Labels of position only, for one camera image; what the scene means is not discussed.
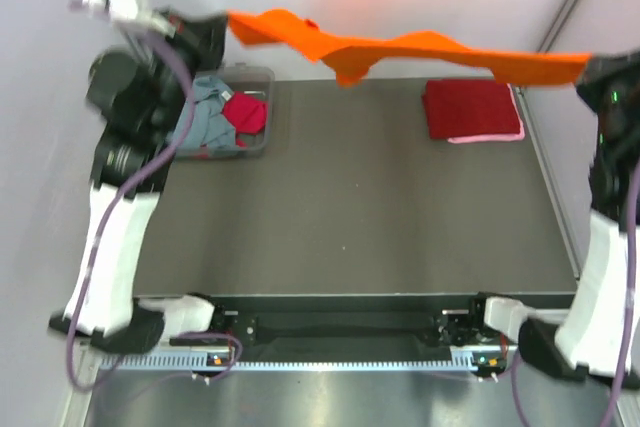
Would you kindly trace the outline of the orange t shirt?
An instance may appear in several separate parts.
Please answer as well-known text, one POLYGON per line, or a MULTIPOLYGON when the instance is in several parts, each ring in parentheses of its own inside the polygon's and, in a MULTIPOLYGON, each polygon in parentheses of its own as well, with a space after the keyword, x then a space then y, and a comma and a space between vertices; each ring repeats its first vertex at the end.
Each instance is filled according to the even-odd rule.
POLYGON ((336 81, 351 86, 386 59, 438 60, 486 69, 495 80, 518 86, 560 86, 578 80, 592 53, 530 53, 468 47, 436 31, 392 39, 341 36, 286 9, 260 14, 227 13, 228 27, 246 47, 286 45, 306 60, 330 68, 336 81))

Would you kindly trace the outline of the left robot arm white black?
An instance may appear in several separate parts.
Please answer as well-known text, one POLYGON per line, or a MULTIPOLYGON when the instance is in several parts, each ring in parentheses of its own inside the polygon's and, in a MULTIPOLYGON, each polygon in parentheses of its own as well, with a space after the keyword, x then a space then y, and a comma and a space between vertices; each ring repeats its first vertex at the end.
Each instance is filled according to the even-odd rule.
POLYGON ((170 8, 156 18, 168 30, 138 36, 150 63, 110 48, 89 69, 85 99, 105 121, 89 177, 89 230, 73 294, 49 320, 68 342, 108 354, 144 354, 189 331, 212 344, 227 329, 202 296, 144 303, 133 294, 148 223, 195 120, 194 78, 221 65, 228 24, 225 14, 187 18, 170 8))

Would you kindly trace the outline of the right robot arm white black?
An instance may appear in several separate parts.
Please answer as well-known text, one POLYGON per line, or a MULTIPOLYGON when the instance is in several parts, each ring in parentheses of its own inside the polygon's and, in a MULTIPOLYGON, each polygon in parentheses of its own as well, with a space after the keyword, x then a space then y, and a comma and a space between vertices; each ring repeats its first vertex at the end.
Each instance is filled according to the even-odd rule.
POLYGON ((592 378, 613 390, 636 391, 639 52, 592 57, 575 91, 596 115, 598 137, 588 176, 588 253, 569 310, 561 323, 551 323, 514 297, 480 292, 470 301, 466 327, 481 343, 505 335, 526 364, 551 378, 592 378))

